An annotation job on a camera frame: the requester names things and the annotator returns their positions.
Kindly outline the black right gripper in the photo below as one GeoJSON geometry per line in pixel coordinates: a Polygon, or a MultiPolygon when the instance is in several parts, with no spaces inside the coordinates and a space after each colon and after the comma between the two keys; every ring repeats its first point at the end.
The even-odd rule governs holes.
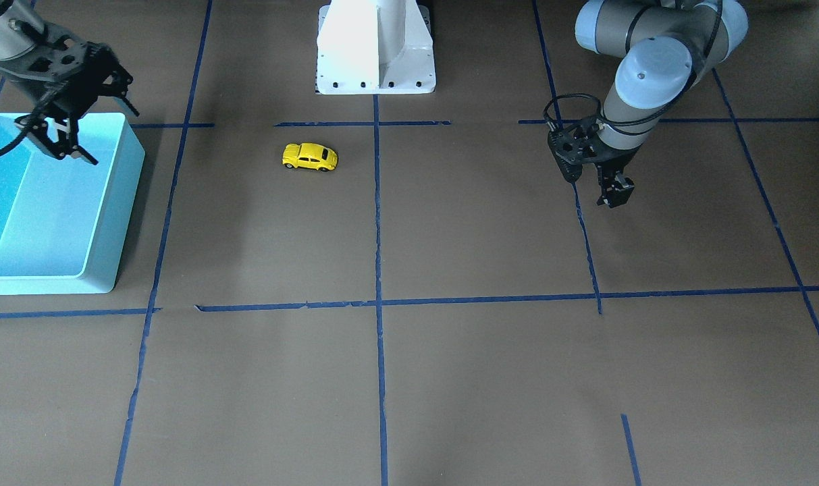
{"type": "Polygon", "coordinates": [[[97,165],[97,158],[79,143],[78,119],[100,97],[114,98],[126,113],[136,115],[128,98],[132,75],[109,45],[83,40],[57,24],[8,24],[5,31],[24,41],[26,51],[0,59],[1,76],[34,105],[48,102],[44,114],[21,115],[15,126],[45,156],[83,158],[97,165]]]}

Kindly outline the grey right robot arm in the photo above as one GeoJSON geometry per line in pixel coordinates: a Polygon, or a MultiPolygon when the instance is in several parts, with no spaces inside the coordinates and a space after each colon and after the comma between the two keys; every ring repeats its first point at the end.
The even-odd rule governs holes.
{"type": "Polygon", "coordinates": [[[14,123],[18,134],[0,157],[29,140],[46,156],[97,158],[79,142],[79,121],[101,97],[116,99],[138,115],[128,99],[132,75],[113,49],[46,22],[26,1],[0,1],[0,75],[33,102],[14,123]]]}

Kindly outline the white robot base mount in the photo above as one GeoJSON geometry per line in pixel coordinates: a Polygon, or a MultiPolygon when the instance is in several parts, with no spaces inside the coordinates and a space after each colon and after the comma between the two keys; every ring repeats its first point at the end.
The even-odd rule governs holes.
{"type": "Polygon", "coordinates": [[[417,1],[332,1],[319,9],[316,90],[321,95],[422,95],[437,78],[428,6],[417,1]]]}

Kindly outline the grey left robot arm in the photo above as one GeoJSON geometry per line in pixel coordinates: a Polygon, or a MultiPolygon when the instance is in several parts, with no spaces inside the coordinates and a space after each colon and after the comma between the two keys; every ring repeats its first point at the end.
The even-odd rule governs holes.
{"type": "Polygon", "coordinates": [[[547,142],[573,184],[586,165],[600,185],[598,205],[619,207],[635,185],[623,170],[662,116],[745,40],[749,20],[737,1],[588,1],[574,37],[584,49],[619,58],[612,87],[594,111],[565,126],[544,113],[547,142]]]}

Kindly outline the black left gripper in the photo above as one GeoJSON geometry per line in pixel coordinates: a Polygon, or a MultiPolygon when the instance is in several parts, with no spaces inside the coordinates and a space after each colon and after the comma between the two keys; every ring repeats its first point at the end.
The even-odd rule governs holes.
{"type": "Polygon", "coordinates": [[[567,182],[578,181],[585,164],[596,167],[600,196],[598,206],[619,207],[631,197],[635,184],[623,175],[623,170],[637,153],[637,148],[614,148],[601,139],[606,128],[596,117],[584,117],[568,126],[550,126],[548,146],[567,182]]]}

